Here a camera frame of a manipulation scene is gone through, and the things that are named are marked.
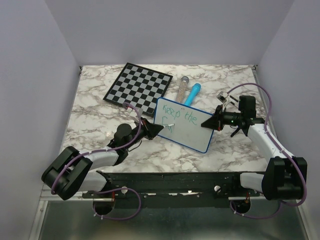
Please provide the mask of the blue framed whiteboard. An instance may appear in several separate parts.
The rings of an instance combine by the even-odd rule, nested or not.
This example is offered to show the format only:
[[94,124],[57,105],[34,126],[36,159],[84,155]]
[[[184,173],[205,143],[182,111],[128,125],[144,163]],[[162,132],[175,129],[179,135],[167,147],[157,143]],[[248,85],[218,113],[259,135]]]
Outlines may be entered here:
[[204,154],[208,151],[214,131],[201,127],[201,123],[211,116],[209,112],[160,97],[153,122],[174,124],[164,127],[158,136]]

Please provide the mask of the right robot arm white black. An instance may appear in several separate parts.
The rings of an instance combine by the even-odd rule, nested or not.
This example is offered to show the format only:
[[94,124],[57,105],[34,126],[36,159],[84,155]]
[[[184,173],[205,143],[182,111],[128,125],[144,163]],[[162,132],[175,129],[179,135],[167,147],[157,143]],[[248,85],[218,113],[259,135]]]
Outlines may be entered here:
[[256,99],[242,95],[238,101],[238,112],[227,112],[218,105],[213,116],[205,120],[201,127],[221,131],[224,126],[236,127],[242,131],[267,160],[264,173],[245,172],[230,183],[230,191],[241,196],[248,189],[262,193],[267,200],[303,200],[307,176],[307,162],[295,157],[274,139],[265,125],[265,120],[256,116]]

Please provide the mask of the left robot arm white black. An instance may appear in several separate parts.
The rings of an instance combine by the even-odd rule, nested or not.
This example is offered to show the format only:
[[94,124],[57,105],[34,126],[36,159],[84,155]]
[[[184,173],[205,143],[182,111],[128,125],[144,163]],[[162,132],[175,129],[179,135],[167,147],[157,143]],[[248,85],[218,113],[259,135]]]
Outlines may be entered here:
[[101,173],[92,171],[121,164],[128,156],[130,147],[143,138],[153,140],[164,128],[164,125],[151,123],[143,117],[135,128],[122,123],[103,149],[80,153],[73,146],[66,147],[44,171],[41,180],[53,195],[58,195],[62,200],[83,191],[94,191],[101,198],[107,197],[111,185]]

